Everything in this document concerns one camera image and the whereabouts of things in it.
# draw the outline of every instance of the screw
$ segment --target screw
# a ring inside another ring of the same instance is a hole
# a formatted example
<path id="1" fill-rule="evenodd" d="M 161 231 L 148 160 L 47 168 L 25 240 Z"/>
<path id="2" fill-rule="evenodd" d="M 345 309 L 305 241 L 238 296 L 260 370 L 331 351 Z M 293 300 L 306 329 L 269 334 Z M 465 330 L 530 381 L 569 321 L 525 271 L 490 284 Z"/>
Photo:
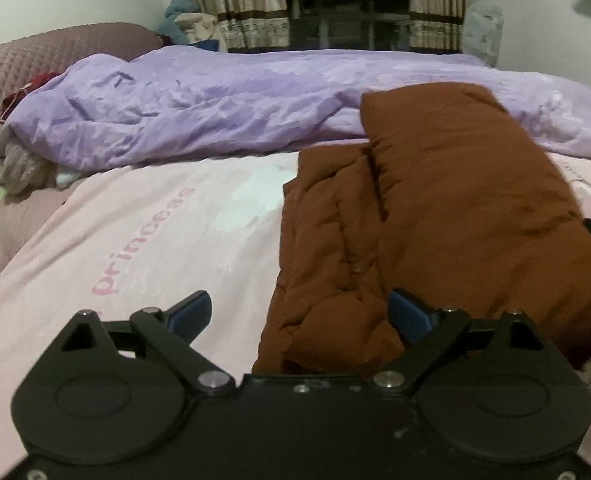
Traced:
<path id="1" fill-rule="evenodd" d="M 404 384 L 404 376 L 393 370 L 378 372 L 373 376 L 373 382 L 381 388 L 399 388 Z"/>
<path id="2" fill-rule="evenodd" d="M 209 370 L 208 372 L 203 372 L 198 376 L 198 382 L 210 390 L 222 388 L 223 386 L 229 384 L 230 380 L 231 377 L 229 374 L 226 374 L 220 370 Z"/>
<path id="3" fill-rule="evenodd" d="M 27 473 L 27 480 L 48 480 L 48 478 L 44 471 L 32 469 Z"/>

